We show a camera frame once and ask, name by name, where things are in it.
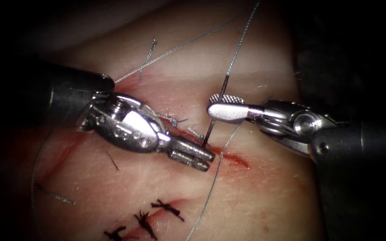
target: gray suture thread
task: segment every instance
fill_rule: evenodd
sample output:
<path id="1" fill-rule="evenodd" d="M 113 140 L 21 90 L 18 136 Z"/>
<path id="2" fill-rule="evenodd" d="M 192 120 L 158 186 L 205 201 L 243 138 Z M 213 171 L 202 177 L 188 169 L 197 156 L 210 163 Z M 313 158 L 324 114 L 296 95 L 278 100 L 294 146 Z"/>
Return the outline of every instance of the gray suture thread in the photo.
<path id="1" fill-rule="evenodd" d="M 38 189 L 39 189 L 40 191 L 42 191 L 43 193 L 45 193 L 45 194 L 47 194 L 47 195 L 49 195 L 49 196 L 51 196 L 51 197 L 53 197 L 53 198 L 55 198 L 55 199 L 57 199 L 57 200 L 61 200 L 61 201 L 64 202 L 64 203 L 69 203 L 69 204 L 72 204 L 72 205 L 75 205 L 75 204 L 76 204 L 75 201 L 72 201 L 72 200 L 69 199 L 69 198 L 62 197 L 62 196 L 59 196 L 59 195 L 54 194 L 54 193 L 52 193 L 52 192 L 49 192 L 49 191 L 47 191 L 46 189 L 44 189 L 43 187 L 41 187 L 41 186 L 39 186 L 39 185 L 37 185 L 37 187 L 38 187 Z"/>
<path id="2" fill-rule="evenodd" d="M 170 51 L 164 53 L 163 55 L 161 55 L 161 56 L 159 56 L 159 57 L 157 57 L 157 58 L 151 60 L 151 61 L 148 62 L 147 64 L 142 65 L 140 68 L 138 68 L 138 69 L 136 69 L 136 70 L 134 70 L 134 71 L 132 71 L 132 72 L 126 74 L 125 76 L 119 78 L 118 80 L 115 81 L 115 83 L 118 83 L 118 82 L 120 82 L 120 81 L 126 79 L 127 77 L 129 77 L 129 76 L 133 75 L 134 73 L 136 73 L 136 72 L 142 70 L 143 68 L 145 68 L 145 67 L 147 67 L 147 66 L 149 66 L 149 65 L 151 65 L 151 64 L 153 64 L 153 63 L 155 63 L 156 61 L 159 61 L 159 60 L 163 59 L 164 57 L 170 55 L 171 53 L 173 53 L 173 52 L 179 50 L 180 48 L 185 47 L 185 46 L 187 46 L 187 45 L 193 43 L 193 42 L 196 41 L 196 40 L 199 40 L 199 39 L 201 39 L 201 38 L 203 38 L 203 37 L 205 37 L 205 36 L 210 35 L 211 33 L 215 32 L 215 31 L 220 30 L 222 27 L 228 25 L 229 23 L 233 22 L 233 21 L 236 20 L 237 18 L 238 18 L 238 17 L 235 17 L 235 18 L 231 19 L 230 21 L 224 23 L 223 25 L 221 25 L 221 26 L 219 26 L 219 27 L 217 27 L 217 28 L 215 28 L 215 29 L 213 29 L 213 30 L 211 30 L 211 31 L 209 31 L 209 32 L 207 32 L 207 33 L 205 33 L 205 34 L 203 34 L 203 35 L 197 37 L 197 38 L 194 38 L 194 39 L 188 41 L 187 43 L 182 44 L 182 45 L 176 47 L 175 49 L 172 49 L 172 50 L 170 50 Z"/>
<path id="3" fill-rule="evenodd" d="M 224 145 L 222 151 L 220 152 L 220 158 L 218 159 L 217 170 L 215 171 L 215 176 L 214 176 L 214 180 L 212 181 L 212 184 L 211 184 L 210 192 L 208 193 L 208 196 L 206 197 L 205 204 L 203 205 L 202 212 L 200 213 L 199 217 L 197 218 L 196 223 L 194 224 L 192 230 L 190 231 L 190 233 L 189 233 L 189 235 L 187 236 L 187 238 L 185 239 L 185 241 L 189 241 L 189 239 L 190 239 L 191 236 L 193 235 L 194 230 L 196 229 L 197 225 L 199 224 L 199 222 L 200 222 L 200 220 L 201 220 L 201 218 L 202 218 L 202 216 L 203 216 L 203 213 L 205 212 L 206 205 L 208 204 L 208 201 L 210 200 L 211 193 L 212 193 L 212 190 L 213 190 L 214 185 L 215 185 L 215 181 L 217 180 L 218 170 L 220 169 L 221 160 L 223 159 L 223 151 L 224 151 L 224 150 L 226 149 L 226 147 L 229 145 L 229 142 L 232 140 L 233 136 L 235 135 L 236 131 L 238 131 L 239 127 L 241 127 L 241 124 L 239 124 L 239 125 L 235 128 L 235 130 L 233 131 L 233 133 L 229 136 L 229 139 L 226 141 L 226 144 Z"/>
<path id="4" fill-rule="evenodd" d="M 153 50 L 154 50 L 154 47 L 156 47 L 156 39 L 153 38 L 153 41 L 151 42 L 151 48 L 150 48 L 150 51 L 148 51 L 148 55 L 147 57 L 145 58 L 145 61 L 144 61 L 144 64 L 145 65 L 147 63 L 147 61 L 150 59 L 151 57 L 151 54 L 153 53 Z M 141 79 L 143 78 L 143 72 L 144 72 L 144 68 L 141 69 L 141 72 L 139 73 L 139 80 L 138 82 L 141 82 Z"/>
<path id="5" fill-rule="evenodd" d="M 218 101 L 221 101 L 221 99 L 222 99 L 222 97 L 223 97 L 223 94 L 224 94 L 224 91 L 226 90 L 227 81 L 228 81 L 229 76 L 230 76 L 231 68 L 232 68 L 232 66 L 233 66 L 233 63 L 235 62 L 236 55 L 238 54 L 239 48 L 240 48 L 240 46 L 241 46 L 241 44 L 242 44 L 242 41 L 243 41 L 243 39 L 244 39 L 244 37 L 245 37 L 245 34 L 247 33 L 247 29 L 248 29 L 248 26 L 250 25 L 251 19 L 252 19 L 252 17 L 254 16 L 254 13 L 256 12 L 257 7 L 259 6 L 259 4 L 260 4 L 260 0 L 257 1 L 256 5 L 254 6 L 254 9 L 252 10 L 252 12 L 251 12 L 251 14 L 250 14 L 250 17 L 249 17 L 249 19 L 248 19 L 248 22 L 247 22 L 247 24 L 245 25 L 245 29 L 244 29 L 244 31 L 243 31 L 241 40 L 239 41 L 238 48 L 236 49 L 235 55 L 233 56 L 232 62 L 230 63 L 229 69 L 227 70 L 226 78 L 224 79 L 223 87 L 222 87 L 222 89 L 221 89 L 222 91 L 221 91 L 221 93 L 220 93 L 220 96 L 219 96 L 219 98 L 218 98 Z M 214 122 L 215 122 L 215 120 L 213 119 L 213 120 L 211 121 L 210 128 L 208 129 L 208 133 L 206 134 L 208 138 L 209 138 L 209 134 L 210 134 L 210 129 L 212 129 L 212 127 L 213 127 L 213 125 L 214 125 Z M 202 209 L 201 214 L 200 214 L 199 217 L 197 218 L 196 223 L 194 224 L 192 230 L 190 231 L 189 235 L 188 235 L 187 238 L 185 239 L 186 241 L 189 241 L 189 239 L 190 239 L 190 237 L 192 236 L 194 230 L 196 230 L 196 227 L 197 227 L 197 225 L 199 224 L 199 221 L 201 220 L 201 218 L 202 218 L 202 216 L 203 216 L 203 213 L 204 213 L 204 211 L 205 211 L 205 208 L 206 208 L 206 206 L 207 206 L 207 204 L 208 204 L 208 201 L 209 201 L 209 199 L 210 199 L 210 197 L 211 197 L 211 193 L 212 193 L 212 190 L 213 190 L 213 188 L 214 188 L 215 180 L 217 179 L 218 170 L 219 170 L 219 168 L 220 168 L 221 159 L 223 158 L 223 150 L 227 147 L 227 145 L 229 145 L 230 140 L 231 140 L 232 137 L 235 135 L 236 131 L 239 129 L 240 126 L 241 126 L 241 124 L 239 124 L 239 125 L 236 127 L 236 129 L 235 129 L 234 132 L 230 135 L 229 139 L 227 140 L 226 144 L 224 145 L 222 151 L 220 152 L 220 158 L 219 158 L 219 160 L 218 160 L 217 170 L 216 170 L 216 172 L 215 172 L 215 176 L 214 176 L 214 180 L 213 180 L 213 182 L 212 182 L 211 188 L 210 188 L 210 192 L 209 192 L 209 194 L 208 194 L 208 197 L 206 198 L 205 204 L 203 205 L 203 209 Z M 204 146 L 206 145 L 206 141 L 207 141 L 207 138 L 205 137 L 205 140 L 204 140 L 204 143 L 203 143 Z"/>
<path id="6" fill-rule="evenodd" d="M 35 171 L 36 171 L 37 166 L 38 166 L 38 161 L 40 159 L 42 149 L 43 149 L 44 145 L 47 143 L 47 141 L 49 140 L 49 138 L 50 138 L 52 133 L 53 133 L 53 130 L 50 131 L 48 136 L 42 142 L 40 150 L 38 151 L 38 154 L 37 154 L 37 158 L 35 158 L 34 168 L 32 169 L 32 176 L 31 176 L 31 208 L 32 208 L 32 216 L 34 218 L 35 228 L 37 229 L 37 232 L 38 232 L 41 240 L 45 240 L 45 239 L 44 239 L 44 234 L 43 234 L 43 232 L 42 232 L 42 230 L 41 230 L 41 228 L 40 228 L 40 226 L 38 224 L 37 211 L 35 210 L 35 198 L 34 198 Z"/>

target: black suture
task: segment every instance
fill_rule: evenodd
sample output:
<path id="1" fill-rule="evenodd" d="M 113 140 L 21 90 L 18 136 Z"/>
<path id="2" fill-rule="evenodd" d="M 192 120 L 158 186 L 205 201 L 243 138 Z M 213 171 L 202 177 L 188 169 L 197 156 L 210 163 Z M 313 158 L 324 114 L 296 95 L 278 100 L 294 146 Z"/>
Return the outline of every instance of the black suture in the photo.
<path id="1" fill-rule="evenodd" d="M 184 219 L 182 217 L 180 217 L 180 211 L 178 209 L 171 207 L 170 204 L 164 204 L 162 201 L 160 201 L 160 199 L 157 199 L 157 202 L 159 202 L 159 204 L 151 203 L 151 207 L 152 208 L 163 208 L 164 210 L 169 211 L 173 215 L 179 217 L 179 219 L 181 219 L 184 222 Z"/>
<path id="2" fill-rule="evenodd" d="M 108 151 L 105 151 L 107 153 L 107 155 L 109 156 L 109 158 L 111 159 L 111 161 L 113 162 L 114 166 L 116 167 L 116 171 L 119 171 L 118 169 L 118 166 L 116 165 L 116 163 L 114 162 L 113 158 L 111 157 L 111 155 L 108 153 Z"/>
<path id="3" fill-rule="evenodd" d="M 148 218 L 148 212 L 142 214 L 140 210 L 139 217 L 136 214 L 134 216 L 136 217 L 136 219 L 138 219 L 139 225 L 150 234 L 151 238 L 154 238 L 155 240 L 157 240 L 156 235 L 153 232 L 153 229 L 146 221 Z"/>
<path id="4" fill-rule="evenodd" d="M 105 234 L 106 236 L 108 236 L 108 238 L 109 238 L 110 240 L 114 240 L 114 241 L 123 241 L 123 240 L 128 240 L 128 239 L 130 239 L 130 238 L 133 238 L 133 239 L 139 239 L 139 237 L 120 237 L 119 234 L 118 234 L 118 232 L 123 231 L 123 230 L 125 230 L 125 229 L 126 229 L 126 226 L 120 226 L 120 227 L 118 227 L 116 230 L 114 230 L 114 232 L 109 233 L 109 232 L 107 232 L 107 231 L 104 231 L 104 234 Z"/>

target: blood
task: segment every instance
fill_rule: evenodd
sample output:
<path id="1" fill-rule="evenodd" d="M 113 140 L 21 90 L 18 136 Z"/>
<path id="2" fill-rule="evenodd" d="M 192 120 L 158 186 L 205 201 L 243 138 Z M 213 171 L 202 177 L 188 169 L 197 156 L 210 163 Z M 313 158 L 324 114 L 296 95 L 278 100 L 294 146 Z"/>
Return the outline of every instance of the blood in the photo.
<path id="1" fill-rule="evenodd" d="M 189 141 L 193 141 L 195 143 L 199 143 L 199 139 L 197 136 L 193 135 L 190 132 L 187 132 L 185 130 L 180 130 L 177 127 L 172 126 L 172 123 L 166 119 L 162 119 L 163 123 L 166 126 L 166 129 L 170 129 L 170 134 L 173 136 L 182 136 L 186 138 Z M 207 147 L 208 150 L 212 151 L 217 156 L 223 151 L 222 147 Z M 250 166 L 248 165 L 248 162 L 245 161 L 242 157 L 240 157 L 237 154 L 223 154 L 223 158 L 231 161 L 230 166 L 237 166 L 241 165 L 247 169 L 250 169 Z"/>
<path id="2" fill-rule="evenodd" d="M 216 155 L 219 155 L 223 148 L 221 147 L 209 147 L 208 150 L 214 152 Z M 241 165 L 247 169 L 250 169 L 248 162 L 245 161 L 242 157 L 237 154 L 223 154 L 223 158 L 231 161 L 230 166 Z"/>

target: metal screw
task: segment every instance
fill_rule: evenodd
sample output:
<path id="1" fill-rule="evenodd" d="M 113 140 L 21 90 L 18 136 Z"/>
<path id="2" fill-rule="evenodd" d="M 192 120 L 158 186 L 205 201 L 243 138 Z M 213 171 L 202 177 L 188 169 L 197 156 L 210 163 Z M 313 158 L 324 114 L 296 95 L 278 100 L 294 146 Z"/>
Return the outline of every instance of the metal screw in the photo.
<path id="1" fill-rule="evenodd" d="M 105 116 L 100 116 L 96 120 L 96 125 L 101 125 L 101 124 L 104 124 L 104 123 L 105 123 Z"/>
<path id="2" fill-rule="evenodd" d="M 119 137 L 123 133 L 122 129 L 116 128 L 114 129 L 114 136 Z"/>
<path id="3" fill-rule="evenodd" d="M 328 152 L 328 146 L 327 146 L 327 144 L 324 143 L 324 142 L 321 142 L 320 145 L 319 145 L 318 148 L 317 148 L 317 152 L 318 152 L 318 154 L 320 154 L 320 155 L 324 155 L 325 153 L 327 153 L 327 152 Z"/>
<path id="4" fill-rule="evenodd" d="M 150 141 L 147 138 L 143 138 L 140 142 L 142 148 L 147 148 L 150 145 Z"/>
<path id="5" fill-rule="evenodd" d="M 133 137 L 134 139 L 139 139 L 141 137 L 141 133 L 139 131 L 135 131 Z"/>

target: skin surface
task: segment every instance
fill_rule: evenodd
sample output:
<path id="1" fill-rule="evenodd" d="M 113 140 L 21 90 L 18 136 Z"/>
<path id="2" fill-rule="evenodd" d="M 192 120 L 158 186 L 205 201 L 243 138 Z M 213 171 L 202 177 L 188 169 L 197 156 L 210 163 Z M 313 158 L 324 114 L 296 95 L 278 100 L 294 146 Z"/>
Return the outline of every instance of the skin surface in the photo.
<path id="1" fill-rule="evenodd" d="M 114 80 L 141 66 L 155 37 L 154 59 L 222 23 L 236 21 L 145 68 L 116 85 L 116 91 L 146 101 L 158 114 L 177 120 L 187 131 L 205 134 L 210 118 L 208 98 L 220 92 L 227 68 L 248 20 L 251 2 L 177 3 L 152 12 L 101 37 L 85 41 L 46 59 Z M 227 94 L 246 103 L 298 100 L 290 35 L 271 4 L 254 16 L 231 71 Z M 235 125 L 217 122 L 209 143 L 223 147 Z M 17 130 L 6 135 L 0 153 L 1 210 L 16 234 L 38 238 L 29 199 L 31 171 L 49 130 Z M 224 150 L 247 165 L 223 158 L 204 216 L 191 240 L 319 240 L 323 238 L 313 163 L 273 142 L 251 123 L 244 123 Z M 118 166 L 116 171 L 109 155 Z M 108 240 L 120 236 L 151 240 L 134 215 L 147 219 L 158 240 L 183 240 L 204 206 L 218 157 L 202 173 L 165 154 L 137 154 L 117 148 L 96 133 L 54 131 L 44 145 L 36 183 L 67 197 L 75 205 L 35 189 L 38 226 L 48 240 Z M 161 199 L 185 219 L 150 202 Z"/>

